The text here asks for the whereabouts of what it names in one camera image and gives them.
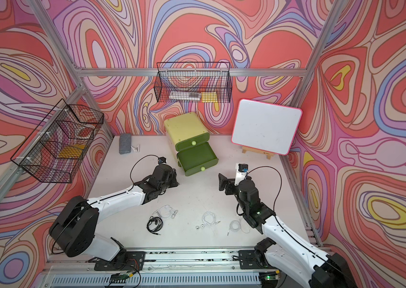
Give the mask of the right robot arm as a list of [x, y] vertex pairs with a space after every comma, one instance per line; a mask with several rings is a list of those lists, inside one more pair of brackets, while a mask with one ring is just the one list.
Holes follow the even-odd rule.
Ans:
[[304, 288], [356, 288], [347, 261], [329, 254], [289, 228], [276, 213], [261, 202], [252, 178], [238, 172], [229, 179], [218, 175], [219, 190], [235, 196], [248, 225], [265, 236], [255, 246], [260, 266], [284, 272]]

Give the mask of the green yellow drawer cabinet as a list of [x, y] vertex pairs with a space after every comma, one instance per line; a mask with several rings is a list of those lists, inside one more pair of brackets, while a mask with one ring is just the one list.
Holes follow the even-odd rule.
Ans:
[[218, 157], [209, 144], [210, 132], [196, 113], [169, 118], [164, 121], [164, 128], [175, 159], [186, 176], [218, 164]]

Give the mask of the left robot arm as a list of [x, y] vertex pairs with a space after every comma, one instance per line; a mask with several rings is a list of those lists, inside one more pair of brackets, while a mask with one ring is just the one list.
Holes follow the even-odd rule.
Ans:
[[73, 197], [51, 225], [49, 235], [69, 258], [86, 254], [121, 269], [134, 261], [127, 258], [127, 250], [118, 240], [97, 234], [97, 225], [124, 210], [145, 205], [177, 186], [176, 170], [158, 164], [151, 175], [119, 192], [91, 199]]

